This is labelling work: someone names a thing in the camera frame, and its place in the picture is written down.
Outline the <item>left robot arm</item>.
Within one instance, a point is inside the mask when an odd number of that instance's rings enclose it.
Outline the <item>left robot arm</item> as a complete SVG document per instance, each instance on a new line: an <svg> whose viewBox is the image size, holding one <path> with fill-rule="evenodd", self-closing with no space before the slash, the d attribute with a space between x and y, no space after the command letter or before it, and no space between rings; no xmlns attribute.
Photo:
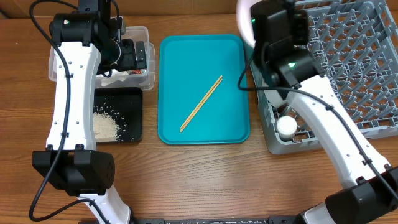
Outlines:
<svg viewBox="0 0 398 224"><path fill-rule="evenodd" d="M80 1L43 32L57 63L55 104L45 149L32 153L43 184L65 191L74 205L85 204L98 223L136 222L114 186L114 157L97 150L93 128L96 77L146 67L136 44L123 38L122 17L111 16L117 6Z"/></svg>

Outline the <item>red strawberry wrapper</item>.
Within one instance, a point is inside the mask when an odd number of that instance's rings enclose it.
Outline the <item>red strawberry wrapper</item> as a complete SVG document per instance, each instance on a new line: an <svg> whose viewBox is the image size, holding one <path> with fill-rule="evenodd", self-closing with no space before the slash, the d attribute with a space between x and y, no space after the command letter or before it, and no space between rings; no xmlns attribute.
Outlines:
<svg viewBox="0 0 398 224"><path fill-rule="evenodd" d="M131 70L129 72L130 75L145 75L146 73L147 73L146 69Z"/></svg>

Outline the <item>grey bowl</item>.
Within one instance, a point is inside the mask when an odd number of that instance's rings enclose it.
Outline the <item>grey bowl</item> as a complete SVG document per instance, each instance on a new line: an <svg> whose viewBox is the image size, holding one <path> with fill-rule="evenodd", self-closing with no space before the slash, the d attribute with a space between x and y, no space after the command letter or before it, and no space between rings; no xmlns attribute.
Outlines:
<svg viewBox="0 0 398 224"><path fill-rule="evenodd" d="M264 90L264 94L268 102L275 108L287 103L287 100L284 100L277 90Z"/></svg>

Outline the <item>white cup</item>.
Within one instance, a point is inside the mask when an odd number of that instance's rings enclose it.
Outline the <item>white cup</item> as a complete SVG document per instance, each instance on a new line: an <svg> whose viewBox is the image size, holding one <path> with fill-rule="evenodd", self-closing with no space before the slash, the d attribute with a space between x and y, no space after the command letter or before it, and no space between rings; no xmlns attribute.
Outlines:
<svg viewBox="0 0 398 224"><path fill-rule="evenodd" d="M297 122L293 117L283 116L276 122L276 131L283 141L291 141L297 132Z"/></svg>

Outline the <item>white napkin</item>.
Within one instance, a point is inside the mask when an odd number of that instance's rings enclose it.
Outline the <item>white napkin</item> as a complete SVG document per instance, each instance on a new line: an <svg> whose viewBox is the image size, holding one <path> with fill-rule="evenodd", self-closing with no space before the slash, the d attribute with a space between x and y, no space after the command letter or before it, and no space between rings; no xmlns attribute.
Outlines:
<svg viewBox="0 0 398 224"><path fill-rule="evenodd" d="M132 71L124 71L124 72L118 72L116 70L112 70L112 74L110 77L104 77L103 75L97 76L96 77L96 88L101 88L108 86L116 81L124 81L127 78L132 78L136 76L135 73Z"/></svg>

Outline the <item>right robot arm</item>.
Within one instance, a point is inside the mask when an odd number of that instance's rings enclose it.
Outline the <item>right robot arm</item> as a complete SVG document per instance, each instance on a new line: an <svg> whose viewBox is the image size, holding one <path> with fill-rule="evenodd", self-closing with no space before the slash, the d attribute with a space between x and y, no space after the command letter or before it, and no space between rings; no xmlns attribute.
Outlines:
<svg viewBox="0 0 398 224"><path fill-rule="evenodd" d="M293 1L250 8L253 60L266 90L305 120L338 174L341 190L302 212L296 223L369 223L397 208L397 169L363 136L337 99L319 62L303 49L308 15Z"/></svg>

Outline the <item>pile of rice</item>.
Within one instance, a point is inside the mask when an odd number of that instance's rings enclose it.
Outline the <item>pile of rice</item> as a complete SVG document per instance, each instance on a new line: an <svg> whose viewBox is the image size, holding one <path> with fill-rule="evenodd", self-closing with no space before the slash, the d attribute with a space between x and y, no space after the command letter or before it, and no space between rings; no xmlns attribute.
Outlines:
<svg viewBox="0 0 398 224"><path fill-rule="evenodd" d="M127 124L124 116L108 106L95 106L93 113L95 139L98 142L122 141Z"/></svg>

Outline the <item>pink plate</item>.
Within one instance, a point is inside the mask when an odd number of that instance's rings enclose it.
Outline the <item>pink plate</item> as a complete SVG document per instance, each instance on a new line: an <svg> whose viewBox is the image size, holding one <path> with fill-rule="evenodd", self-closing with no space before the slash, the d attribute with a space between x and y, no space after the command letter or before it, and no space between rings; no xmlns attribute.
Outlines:
<svg viewBox="0 0 398 224"><path fill-rule="evenodd" d="M251 7L261 0L237 0L236 20L243 41L254 48L255 40L252 28Z"/></svg>

